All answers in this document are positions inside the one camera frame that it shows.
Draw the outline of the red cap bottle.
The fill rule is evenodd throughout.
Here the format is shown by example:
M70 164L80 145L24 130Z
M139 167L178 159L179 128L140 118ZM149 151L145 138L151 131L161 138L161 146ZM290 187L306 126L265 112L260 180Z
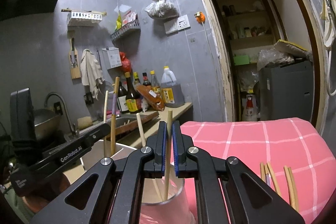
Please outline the red cap bottle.
M143 72L142 77L143 77L143 85L144 86L151 86L151 83L148 79L148 76L147 76L146 72Z

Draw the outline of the long bamboo chopstick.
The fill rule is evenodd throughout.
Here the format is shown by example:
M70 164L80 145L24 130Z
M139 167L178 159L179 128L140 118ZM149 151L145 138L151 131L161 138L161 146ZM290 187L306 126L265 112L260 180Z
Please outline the long bamboo chopstick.
M281 195L281 190L280 190L280 187L279 187L279 185L278 185L277 178L276 178L276 175L275 175L275 173L274 173L274 171L273 171L273 168L272 168L272 166L271 166L271 163L270 163L270 162L267 162L266 165L267 165L267 168L268 168L268 170L269 170L270 177L271 177L271 179L272 179L272 182L273 182L273 186L274 186L275 192L281 197L281 196L282 196L282 195Z

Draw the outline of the green box on shelf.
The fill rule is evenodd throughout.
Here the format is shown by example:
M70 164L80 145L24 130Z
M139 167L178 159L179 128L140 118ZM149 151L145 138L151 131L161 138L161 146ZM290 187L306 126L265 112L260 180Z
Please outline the green box on shelf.
M234 59L234 65L235 66L250 64L250 60L249 60L249 56L248 55L234 56L233 59Z

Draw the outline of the cream rubber glove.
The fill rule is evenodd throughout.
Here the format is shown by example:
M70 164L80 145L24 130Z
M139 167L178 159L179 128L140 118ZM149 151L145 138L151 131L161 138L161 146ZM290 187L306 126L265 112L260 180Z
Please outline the cream rubber glove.
M335 42L335 0L322 0L320 18L325 21L323 42L331 50Z

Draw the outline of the red plastic bag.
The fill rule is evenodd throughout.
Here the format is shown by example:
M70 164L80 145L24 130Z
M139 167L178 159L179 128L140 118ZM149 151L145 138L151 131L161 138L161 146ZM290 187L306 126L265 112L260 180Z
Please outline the red plastic bag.
M126 54L124 52L120 52L120 59L121 59L121 70L123 73L131 72L131 62L126 57Z

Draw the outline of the white box on wall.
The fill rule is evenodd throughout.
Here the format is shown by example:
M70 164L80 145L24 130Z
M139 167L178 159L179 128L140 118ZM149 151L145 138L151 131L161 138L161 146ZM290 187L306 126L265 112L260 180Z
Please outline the white box on wall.
M120 67L122 65L120 51L118 48L115 47L103 48L102 56L105 62L106 69L113 69Z

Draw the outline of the plastic bag on wall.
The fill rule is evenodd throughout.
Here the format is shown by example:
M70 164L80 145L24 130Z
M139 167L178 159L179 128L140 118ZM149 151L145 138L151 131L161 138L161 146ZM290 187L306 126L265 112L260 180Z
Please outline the plastic bag on wall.
M152 0L145 11L152 19L170 19L179 15L176 7L169 0Z

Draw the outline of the wooden knife holder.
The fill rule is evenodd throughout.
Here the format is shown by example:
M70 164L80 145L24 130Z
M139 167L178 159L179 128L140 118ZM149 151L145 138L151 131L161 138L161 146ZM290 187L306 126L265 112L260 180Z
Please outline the wooden knife holder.
M70 38L70 51L69 51L69 60L70 60L70 74L71 79L80 79L81 72L78 59L78 51L75 47L75 38Z

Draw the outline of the wine bottle white label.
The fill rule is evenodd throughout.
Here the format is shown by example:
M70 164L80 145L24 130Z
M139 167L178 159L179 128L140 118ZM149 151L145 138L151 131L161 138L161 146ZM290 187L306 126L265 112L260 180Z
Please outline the wine bottle white label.
M118 104L118 109L120 110L121 113L129 112L129 109L126 103L126 96L127 96L127 90L124 88L122 82L119 82L117 104Z

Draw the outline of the orange wall plug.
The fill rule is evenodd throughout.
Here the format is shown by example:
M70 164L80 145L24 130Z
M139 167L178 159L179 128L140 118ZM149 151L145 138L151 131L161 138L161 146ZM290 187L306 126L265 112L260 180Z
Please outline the orange wall plug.
M206 17L205 17L205 15L201 11L196 12L194 16L195 16L195 18L196 18L196 20L197 20L198 23L200 23L200 24L204 24L205 23Z

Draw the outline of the short pale chopstick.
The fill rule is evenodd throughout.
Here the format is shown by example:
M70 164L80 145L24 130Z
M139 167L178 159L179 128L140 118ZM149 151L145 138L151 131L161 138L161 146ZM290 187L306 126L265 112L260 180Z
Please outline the short pale chopstick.
M104 97L104 113L103 113L103 122L106 123L106 114L107 114L107 104L108 104L108 94L109 91L106 90L105 91L105 97ZM106 137L103 138L103 153L104 153L104 157L108 157L108 151L106 148Z

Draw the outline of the yellow sponge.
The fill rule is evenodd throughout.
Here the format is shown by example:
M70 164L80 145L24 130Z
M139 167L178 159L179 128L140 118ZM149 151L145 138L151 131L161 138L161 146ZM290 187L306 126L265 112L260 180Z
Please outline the yellow sponge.
M79 130L84 130L93 125L92 118L90 116L78 118L77 125Z

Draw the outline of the dark soy sauce bottle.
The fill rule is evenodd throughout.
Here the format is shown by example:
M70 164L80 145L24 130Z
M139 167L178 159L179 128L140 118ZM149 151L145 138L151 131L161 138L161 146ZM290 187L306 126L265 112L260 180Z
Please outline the dark soy sauce bottle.
M127 84L127 95L126 95L126 105L130 113L140 113L142 111L141 107L141 96L133 87L130 73L125 73L126 84Z

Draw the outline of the large oil jug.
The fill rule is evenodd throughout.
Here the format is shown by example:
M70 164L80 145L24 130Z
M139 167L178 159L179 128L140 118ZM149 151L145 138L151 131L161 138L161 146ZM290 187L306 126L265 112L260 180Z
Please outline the large oil jug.
M177 81L169 66L163 67L161 92L167 107L177 108L185 103L181 84Z

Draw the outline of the pale thin chopstick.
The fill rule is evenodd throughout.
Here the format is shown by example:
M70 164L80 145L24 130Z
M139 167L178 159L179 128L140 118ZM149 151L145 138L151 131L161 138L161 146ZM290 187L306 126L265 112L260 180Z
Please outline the pale thin chopstick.
M173 124L173 111L168 111L167 116L167 138L166 138L166 153L165 153L165 182L164 182L164 201L168 200L169 181L170 181L170 158L171 158L171 132Z
M142 147L145 147L146 146L146 140L145 140L145 136L144 136L141 116L140 116L139 113L137 113L136 117L137 117L138 130L139 130L139 135L140 135L140 139L141 139L141 144L142 144Z

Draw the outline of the hanging white towel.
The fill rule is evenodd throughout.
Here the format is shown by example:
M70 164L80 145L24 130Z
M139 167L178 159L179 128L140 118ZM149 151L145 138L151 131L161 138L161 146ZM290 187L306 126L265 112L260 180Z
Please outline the hanging white towel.
M105 81L101 66L95 55L84 49L80 61L81 82L84 86L89 86L94 99L98 99L100 85Z

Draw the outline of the yellow cap bottle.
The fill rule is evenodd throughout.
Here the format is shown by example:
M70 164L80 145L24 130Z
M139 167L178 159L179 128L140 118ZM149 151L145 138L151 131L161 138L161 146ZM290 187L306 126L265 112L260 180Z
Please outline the yellow cap bottle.
M155 92L155 94L157 94L157 96L161 97L161 87L160 87L160 83L157 79L157 76L155 74L155 71L152 70L150 71L150 76L151 76L151 89L153 92Z

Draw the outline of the translucent utensil holder cup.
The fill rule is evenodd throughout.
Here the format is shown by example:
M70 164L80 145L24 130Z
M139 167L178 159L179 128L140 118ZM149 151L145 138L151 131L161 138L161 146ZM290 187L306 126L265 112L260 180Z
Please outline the translucent utensil holder cup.
M98 141L94 144L91 151L81 158L85 171L89 170L103 158L103 144L102 140ZM117 143L116 153L111 158L113 160L123 159L135 150L136 148ZM173 174L173 171L174 167L171 165L168 198L165 201L159 197L154 186L156 182L157 189L163 198L165 191L164 177L156 178L155 182L153 182L154 179L145 179L139 223L197 223L189 209L185 191L185 180L177 178Z

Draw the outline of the curved bamboo chopstick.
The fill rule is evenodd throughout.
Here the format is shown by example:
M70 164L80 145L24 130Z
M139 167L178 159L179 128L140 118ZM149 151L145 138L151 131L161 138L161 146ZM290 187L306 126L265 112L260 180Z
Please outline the curved bamboo chopstick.
M297 212L299 212L299 200L298 200L297 186L296 186L296 183L295 183L295 179L294 179L294 175L293 175L293 172L291 170L291 167L288 167L288 172L289 172L289 175L290 175L291 187L293 188L293 199L294 199L294 203L295 203L295 205L293 205L292 207L295 208L295 210Z
M291 205L292 208L296 209L294 189L293 189L293 185L292 185L292 182L291 182L289 169L288 169L287 166L284 166L284 173L285 173L286 182L287 182L287 186L288 186L290 205Z

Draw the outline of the brown cutting board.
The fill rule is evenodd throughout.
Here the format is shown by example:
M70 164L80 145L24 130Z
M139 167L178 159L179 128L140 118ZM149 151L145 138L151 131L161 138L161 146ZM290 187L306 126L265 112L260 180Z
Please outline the brown cutting board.
M150 114L141 114L142 124L151 122L159 118L159 112L155 111ZM138 128L137 117L135 114L118 114L116 116L116 136L125 135Z

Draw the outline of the clear plastic bag on cabinet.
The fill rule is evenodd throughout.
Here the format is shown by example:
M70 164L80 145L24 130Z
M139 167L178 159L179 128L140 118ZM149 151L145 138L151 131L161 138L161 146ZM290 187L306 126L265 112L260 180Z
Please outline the clear plastic bag on cabinet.
M260 71L267 65L290 64L294 62L294 57L289 53L280 52L276 48L261 50L257 60L257 70Z

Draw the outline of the steel sink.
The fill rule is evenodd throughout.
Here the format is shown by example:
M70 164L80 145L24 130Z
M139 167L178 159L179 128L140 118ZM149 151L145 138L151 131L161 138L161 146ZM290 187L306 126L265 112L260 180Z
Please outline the steel sink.
M77 139L83 138L89 141L90 143L96 143L104 137L110 138L110 126L111 119L107 119L106 126L104 122L98 122L88 128L80 130L78 134L67 133L64 134L64 139L66 142L76 141ZM127 132L131 132L135 129L138 129L137 117L135 114L125 114L116 116L116 126L115 126L115 135L118 139L118 135L125 135Z

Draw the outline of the white wall rack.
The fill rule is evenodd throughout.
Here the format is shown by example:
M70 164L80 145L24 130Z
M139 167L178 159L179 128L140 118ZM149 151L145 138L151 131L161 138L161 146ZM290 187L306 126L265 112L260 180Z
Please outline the white wall rack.
M104 16L107 16L107 12L100 11L61 9L61 12L67 13L68 27L94 27L102 21Z

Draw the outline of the pink checked tablecloth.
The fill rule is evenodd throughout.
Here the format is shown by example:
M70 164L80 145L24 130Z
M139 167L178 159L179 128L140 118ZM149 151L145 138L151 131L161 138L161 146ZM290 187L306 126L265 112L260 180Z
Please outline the pink checked tablecloth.
M256 174L261 162L269 162L285 201L289 194L284 166L289 167L306 223L314 221L335 190L335 157L308 121L186 122L181 132L211 156L236 156Z

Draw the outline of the grey cabinet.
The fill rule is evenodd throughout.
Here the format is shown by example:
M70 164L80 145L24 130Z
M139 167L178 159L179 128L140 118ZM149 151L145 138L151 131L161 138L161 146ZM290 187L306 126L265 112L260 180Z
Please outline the grey cabinet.
M267 65L259 72L260 119L301 118L309 121L313 108L313 67L308 60Z

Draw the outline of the white wall socket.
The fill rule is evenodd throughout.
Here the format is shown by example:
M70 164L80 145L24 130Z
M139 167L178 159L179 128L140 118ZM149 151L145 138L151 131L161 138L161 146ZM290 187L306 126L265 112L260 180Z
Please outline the white wall socket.
M187 15L180 16L164 23L165 33L167 35L190 28Z

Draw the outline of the dark bamboo chopstick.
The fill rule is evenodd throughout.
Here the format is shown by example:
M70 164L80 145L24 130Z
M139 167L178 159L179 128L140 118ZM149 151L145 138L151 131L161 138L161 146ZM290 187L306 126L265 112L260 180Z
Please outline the dark bamboo chopstick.
M261 179L266 182L266 178L265 178L265 167L264 167L264 163L261 162L260 163L260 177Z

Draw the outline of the chopstick with purple band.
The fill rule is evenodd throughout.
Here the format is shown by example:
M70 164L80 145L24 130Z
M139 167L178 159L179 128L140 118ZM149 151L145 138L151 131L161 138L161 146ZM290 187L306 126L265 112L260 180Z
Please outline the chopstick with purple band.
M119 83L120 83L120 77L116 77L115 82L114 82L112 116L111 116L111 124L110 124L110 151L111 151L112 156L115 153L115 146L116 146L116 112L117 112L117 98L118 98Z

